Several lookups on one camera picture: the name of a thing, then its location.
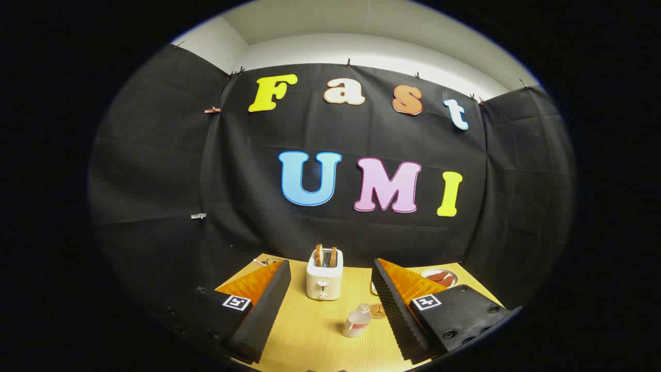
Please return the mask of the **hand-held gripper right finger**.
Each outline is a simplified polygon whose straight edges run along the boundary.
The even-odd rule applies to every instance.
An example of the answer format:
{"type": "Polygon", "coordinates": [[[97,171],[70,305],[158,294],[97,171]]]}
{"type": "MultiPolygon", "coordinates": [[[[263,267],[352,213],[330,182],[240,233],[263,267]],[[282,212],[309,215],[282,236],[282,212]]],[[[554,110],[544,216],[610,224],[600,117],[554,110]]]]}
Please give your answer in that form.
{"type": "Polygon", "coordinates": [[[469,349],[521,311],[467,285],[450,289],[377,258],[371,280],[405,360],[423,362],[469,349]]]}

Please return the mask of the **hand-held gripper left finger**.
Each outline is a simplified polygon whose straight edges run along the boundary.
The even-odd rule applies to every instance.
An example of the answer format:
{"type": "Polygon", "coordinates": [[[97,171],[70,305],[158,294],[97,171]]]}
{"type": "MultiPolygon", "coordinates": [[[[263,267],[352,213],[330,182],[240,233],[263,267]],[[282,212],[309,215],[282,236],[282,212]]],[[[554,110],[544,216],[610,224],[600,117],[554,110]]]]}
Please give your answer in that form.
{"type": "Polygon", "coordinates": [[[258,363],[290,281],[290,262],[277,260],[215,290],[196,291],[175,311],[203,348],[258,363]]]}

